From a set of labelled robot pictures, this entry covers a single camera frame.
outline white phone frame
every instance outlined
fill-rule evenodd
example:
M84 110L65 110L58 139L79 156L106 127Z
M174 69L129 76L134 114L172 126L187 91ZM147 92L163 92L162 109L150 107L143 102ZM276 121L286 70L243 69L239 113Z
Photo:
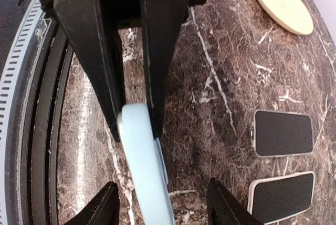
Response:
M261 111L261 112L270 112L270 113L277 113L277 114L286 114L286 115L299 115L299 116L308 116L310 119L310 127L311 127L311 133L312 133L312 137L311 137L311 142L312 142L312 149L311 152L305 152L305 153L298 153L298 154L284 154L284 155L270 155L270 156L263 156L260 155L257 152L257 140L256 140L256 114ZM282 157L291 157L291 156L302 156L302 155L311 155L313 153L314 150L314 136L313 136L313 125L312 125L312 119L309 115L307 114L301 114L301 113L297 113L297 112L281 112L281 111L273 111L273 110L263 110L263 109L257 109L254 112L253 115L253 138L252 138L252 147L254 150L254 153L259 157L259 158L282 158Z
M278 222L278 221L283 221L283 220L287 220L291 217L294 217L294 216L297 216L301 213L304 213L306 212L310 206L311 206L311 203L313 201L313 195L314 195L314 187L315 187L315 173L313 171L305 171L305 172L296 172L296 173L293 173L293 174L290 174L290 175L285 175L285 176L280 176L280 177L273 177L273 178L267 178L267 179L257 179L257 180L254 180L249 188L248 188L248 204L247 204L247 211L252 214L252 211L253 211L253 200L254 200L254 191L255 191L255 188L258 184L260 183L264 183L264 182L271 182L271 181L277 181L277 180L281 180L281 179L288 179L288 178L293 178L293 177L297 177L297 176L302 176L302 175L307 175L307 174L313 174L313 187L312 187L312 192L311 192L311 200L310 200L310 204L309 204L309 207L306 209L306 210L303 210L301 212L298 212L298 213L294 213L290 216L287 216L287 217L284 217L284 218L281 218L279 220L275 220L275 221L271 221L271 222L267 222L265 223L266 225L267 224L272 224L272 223L275 223L275 222Z

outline beige bowl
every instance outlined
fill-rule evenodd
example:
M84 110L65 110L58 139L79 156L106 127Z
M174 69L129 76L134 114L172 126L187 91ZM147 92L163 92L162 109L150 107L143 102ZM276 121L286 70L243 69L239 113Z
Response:
M301 0L258 0L258 2L267 14L286 30L298 35L309 35L313 32L313 20Z

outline phone screen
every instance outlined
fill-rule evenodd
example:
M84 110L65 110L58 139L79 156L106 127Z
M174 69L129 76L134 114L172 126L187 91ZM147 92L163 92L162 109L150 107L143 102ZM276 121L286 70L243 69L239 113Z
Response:
M252 201L250 200L249 209L252 211L249 212L262 223L287 219L309 209L313 188L312 172L298 176L255 180L250 186L249 197Z
M260 156L297 155L313 150L312 124L307 115L257 111L254 135Z

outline brown marble surface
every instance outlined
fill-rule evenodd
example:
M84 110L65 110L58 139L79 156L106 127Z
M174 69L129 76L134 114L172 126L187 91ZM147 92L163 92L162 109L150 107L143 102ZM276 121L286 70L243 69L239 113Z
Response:
M291 34L256 0L208 0L182 26L166 88L162 149L177 224L207 224L206 187L216 177L247 206L260 178L312 170L311 208L279 224L336 221L336 49L312 0L314 32ZM128 103L144 102L141 31L121 31ZM310 156L258 158L250 145L256 109L309 114ZM68 80L58 157L59 221L109 180L119 185L120 224L143 224L121 144L111 139L76 58Z

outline smartphone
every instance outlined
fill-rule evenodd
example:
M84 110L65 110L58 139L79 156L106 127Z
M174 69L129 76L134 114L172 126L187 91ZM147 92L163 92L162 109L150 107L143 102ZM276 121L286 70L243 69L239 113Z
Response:
M310 154L313 150L311 118L291 112L258 110L254 115L252 146L261 157Z
M307 211L313 192L312 171L258 179L250 184L247 210L262 223L271 224Z

